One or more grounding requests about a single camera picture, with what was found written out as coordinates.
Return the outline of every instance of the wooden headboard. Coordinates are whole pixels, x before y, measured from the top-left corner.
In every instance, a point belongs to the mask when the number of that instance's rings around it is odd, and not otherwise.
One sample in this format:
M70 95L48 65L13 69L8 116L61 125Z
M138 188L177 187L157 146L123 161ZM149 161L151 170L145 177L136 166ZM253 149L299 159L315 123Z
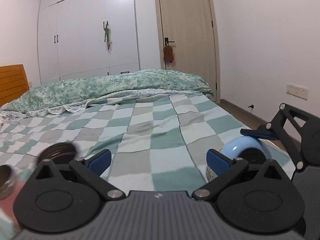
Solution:
M23 65L0 67L0 106L29 90Z

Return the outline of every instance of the light blue object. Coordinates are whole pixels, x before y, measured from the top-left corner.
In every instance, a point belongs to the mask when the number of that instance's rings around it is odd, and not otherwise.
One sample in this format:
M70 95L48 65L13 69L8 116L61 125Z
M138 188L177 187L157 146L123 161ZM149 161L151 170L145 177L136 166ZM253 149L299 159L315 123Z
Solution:
M250 136L241 136L231 140L221 149L220 152L229 159L233 160L234 158L239 157L239 155L248 148L256 148L264 154L266 159L272 159L267 145L262 141Z

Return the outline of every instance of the hanging cloth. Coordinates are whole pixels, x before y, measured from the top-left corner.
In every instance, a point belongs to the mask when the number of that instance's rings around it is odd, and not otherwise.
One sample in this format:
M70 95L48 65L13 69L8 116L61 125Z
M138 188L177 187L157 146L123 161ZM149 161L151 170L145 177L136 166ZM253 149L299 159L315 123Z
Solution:
M163 60L165 62L170 62L172 63L172 61L174 60L174 56L173 56L173 49L170 45L167 45L163 48Z
M107 46L108 46L108 50L110 49L110 28L109 28L109 24L107 21L106 27L104 28L104 42L107 41Z

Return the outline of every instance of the brown plush toy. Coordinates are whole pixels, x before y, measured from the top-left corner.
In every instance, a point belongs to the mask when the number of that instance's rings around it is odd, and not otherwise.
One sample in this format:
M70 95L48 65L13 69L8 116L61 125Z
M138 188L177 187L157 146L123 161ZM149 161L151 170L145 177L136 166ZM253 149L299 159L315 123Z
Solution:
M170 45L167 45L163 48L164 57L163 60L165 62L172 62L174 60L173 49Z

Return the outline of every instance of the door handle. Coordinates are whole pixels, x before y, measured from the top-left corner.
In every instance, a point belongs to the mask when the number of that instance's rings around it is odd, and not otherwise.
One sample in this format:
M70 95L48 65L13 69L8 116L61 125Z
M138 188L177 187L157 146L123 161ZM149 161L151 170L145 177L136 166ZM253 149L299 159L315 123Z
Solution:
M166 46L168 46L169 43L175 43L175 41L169 41L169 38L164 38L164 43Z

